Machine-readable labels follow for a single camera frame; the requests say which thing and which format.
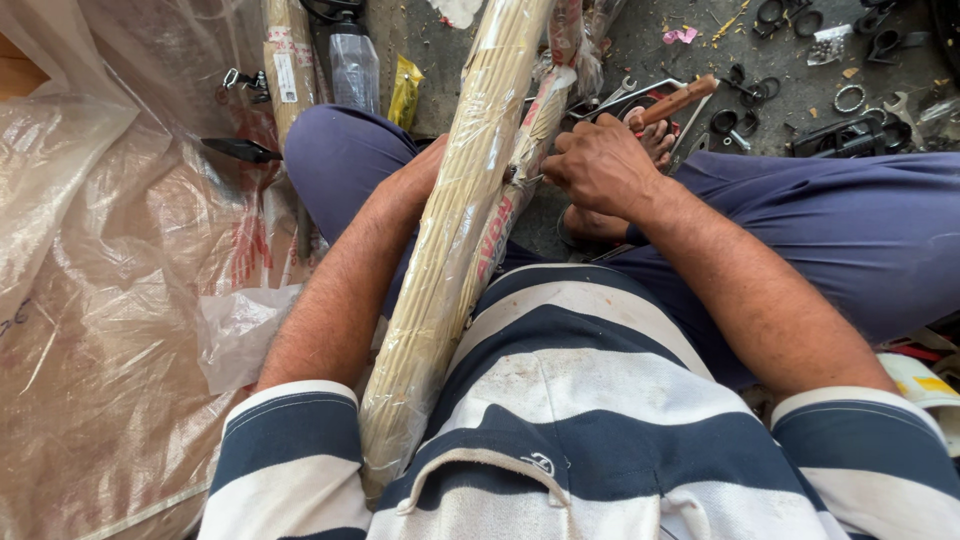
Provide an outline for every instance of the concrete floor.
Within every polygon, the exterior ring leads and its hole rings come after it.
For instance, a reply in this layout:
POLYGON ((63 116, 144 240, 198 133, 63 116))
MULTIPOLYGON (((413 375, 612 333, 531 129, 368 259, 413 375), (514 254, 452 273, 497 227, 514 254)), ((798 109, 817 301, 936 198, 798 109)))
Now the concrete floor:
MULTIPOLYGON (((935 80, 950 79, 946 63, 938 46, 932 40, 923 48, 897 53, 897 65, 864 62, 868 39, 848 38, 847 53, 842 61, 821 66, 807 66, 806 54, 813 38, 798 38, 791 29, 781 29, 772 39, 759 40, 750 32, 756 9, 761 0, 752 0, 745 13, 731 25, 727 34, 716 41, 712 36, 739 11, 739 3, 720 0, 627 0, 627 5, 613 23, 610 55, 604 58, 606 95, 619 86, 630 68, 641 85, 649 85, 667 77, 661 68, 683 80, 694 75, 713 72, 727 76, 734 62, 745 65, 747 77, 759 81, 768 76, 780 78, 780 95, 769 100, 760 110, 760 127, 749 137, 754 149, 752 155, 783 156, 784 143, 791 134, 783 126, 788 121, 801 130, 820 128, 843 118, 832 109, 833 96, 839 86, 863 85, 867 90, 867 104, 882 106, 892 101, 893 92, 909 92, 911 114, 916 119, 919 110, 945 97, 956 94, 953 84, 937 86, 935 80), (702 31, 691 44, 679 41, 667 45, 662 42, 662 27, 672 29, 688 25, 702 31), (735 33, 737 23, 743 23, 746 33, 735 33), (847 68, 859 71, 849 79, 843 76, 847 68), (816 118, 810 109, 817 111, 816 118)), ((824 13, 824 28, 853 23, 865 10, 857 2, 815 2, 814 9, 824 13)), ((381 62, 381 104, 385 113, 390 103, 396 69, 396 55, 413 61, 426 76, 420 83, 420 104, 412 133, 439 135, 448 130, 456 110, 460 88, 460 71, 475 33, 480 13, 474 24, 457 30, 440 22, 440 14, 425 0, 372 0, 368 6, 366 24, 381 62)), ((891 14, 882 29, 898 30, 902 34, 928 31, 926 2, 913 2, 891 14)), ((679 153, 685 156, 689 146, 707 130, 710 116, 717 110, 745 109, 737 102, 738 94, 721 86, 710 100, 697 123, 690 130, 679 153)), ((686 122, 691 110, 678 114, 675 120, 686 122)), ((716 151, 733 151, 732 147, 716 145, 716 151)), ((537 196, 517 223, 512 238, 520 245, 548 258, 566 259, 566 251, 554 228, 557 216, 567 200, 557 188, 541 185, 537 196)))

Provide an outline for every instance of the navy blue pants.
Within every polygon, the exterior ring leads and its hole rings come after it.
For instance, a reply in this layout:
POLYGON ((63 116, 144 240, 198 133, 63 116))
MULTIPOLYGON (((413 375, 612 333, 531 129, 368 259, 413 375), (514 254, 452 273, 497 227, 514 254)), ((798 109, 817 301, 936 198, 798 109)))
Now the navy blue pants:
MULTIPOLYGON (((386 119, 337 106, 304 112, 284 149, 290 179, 331 243, 377 184, 416 154, 410 136, 386 119)), ((789 261, 871 343, 960 308, 960 154, 816 160, 697 152, 675 178, 789 261)), ((388 317, 413 245, 394 275, 388 317)), ((505 269, 537 262, 547 260, 508 243, 505 269)), ((755 380, 656 248, 603 264, 660 298, 719 382, 755 380)))

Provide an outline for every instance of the shirt logo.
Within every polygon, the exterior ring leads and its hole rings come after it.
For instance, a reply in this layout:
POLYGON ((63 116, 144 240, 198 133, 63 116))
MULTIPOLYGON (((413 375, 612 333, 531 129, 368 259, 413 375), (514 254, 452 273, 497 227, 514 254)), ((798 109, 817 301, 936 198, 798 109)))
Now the shirt logo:
POLYGON ((554 473, 553 461, 550 461, 550 458, 547 457, 546 455, 543 455, 539 452, 534 452, 530 454, 530 457, 527 457, 526 455, 522 455, 520 459, 544 471, 544 473, 549 475, 550 478, 553 478, 553 473, 554 473))

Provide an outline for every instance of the striped shirt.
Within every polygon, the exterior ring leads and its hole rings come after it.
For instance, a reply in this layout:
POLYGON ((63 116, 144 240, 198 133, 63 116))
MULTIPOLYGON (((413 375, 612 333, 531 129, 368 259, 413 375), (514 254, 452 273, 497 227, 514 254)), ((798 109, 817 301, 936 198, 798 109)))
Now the striped shirt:
POLYGON ((342 384, 254 394, 224 426, 200 539, 960 536, 960 479, 926 412, 826 387, 768 430, 649 291, 596 266, 492 284, 373 513, 362 462, 342 384))

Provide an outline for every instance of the white container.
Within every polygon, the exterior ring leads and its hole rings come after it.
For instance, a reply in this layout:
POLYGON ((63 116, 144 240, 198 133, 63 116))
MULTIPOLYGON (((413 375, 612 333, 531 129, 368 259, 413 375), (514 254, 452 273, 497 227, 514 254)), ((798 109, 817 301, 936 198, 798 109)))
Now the white container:
POLYGON ((960 456, 960 394, 916 358, 894 353, 876 357, 903 397, 937 420, 950 457, 960 456))

